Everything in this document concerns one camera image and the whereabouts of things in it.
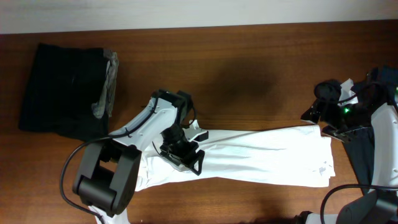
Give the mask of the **white t-shirt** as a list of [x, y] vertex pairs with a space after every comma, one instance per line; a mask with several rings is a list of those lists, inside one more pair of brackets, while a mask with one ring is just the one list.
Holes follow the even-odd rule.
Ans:
[[199, 144], [205, 152], [200, 175], [176, 169], [158, 155], [157, 136], [144, 150], [136, 191], [158, 185], [220, 177], [262, 184], [327, 187], [335, 176], [331, 139], [317, 125], [269, 131], [213, 129]]

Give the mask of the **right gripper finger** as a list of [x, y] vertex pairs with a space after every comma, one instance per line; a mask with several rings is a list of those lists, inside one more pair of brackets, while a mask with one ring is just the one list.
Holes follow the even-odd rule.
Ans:
[[320, 119], [318, 105], [312, 105], [309, 107], [309, 109], [301, 115], [300, 119], [310, 124], [318, 124]]
[[367, 130], [367, 127], [355, 126], [351, 128], [335, 129], [331, 126], [326, 126], [322, 129], [322, 134], [347, 143], [358, 138], [364, 130]]

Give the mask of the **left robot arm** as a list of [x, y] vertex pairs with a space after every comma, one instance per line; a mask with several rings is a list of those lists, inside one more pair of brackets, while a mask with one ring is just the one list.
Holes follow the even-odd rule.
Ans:
[[162, 144], [155, 149], [161, 158], [175, 168], [200, 175], [205, 152], [198, 143], [208, 138], [208, 131], [183, 123], [191, 111], [195, 107], [188, 93], [157, 90], [128, 124], [78, 146], [73, 153], [84, 153], [72, 190], [83, 203], [80, 210], [94, 215], [98, 223], [125, 221], [143, 150], [156, 137], [162, 138]]

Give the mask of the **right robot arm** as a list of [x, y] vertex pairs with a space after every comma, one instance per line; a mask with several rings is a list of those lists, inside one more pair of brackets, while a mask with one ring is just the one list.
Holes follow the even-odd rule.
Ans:
[[[322, 133], [340, 140], [357, 178], [330, 190], [318, 213], [304, 211], [294, 223], [397, 223], [397, 69], [376, 67], [361, 82], [327, 80], [302, 121], [326, 123]], [[345, 189], [362, 196], [327, 215], [328, 199]]]

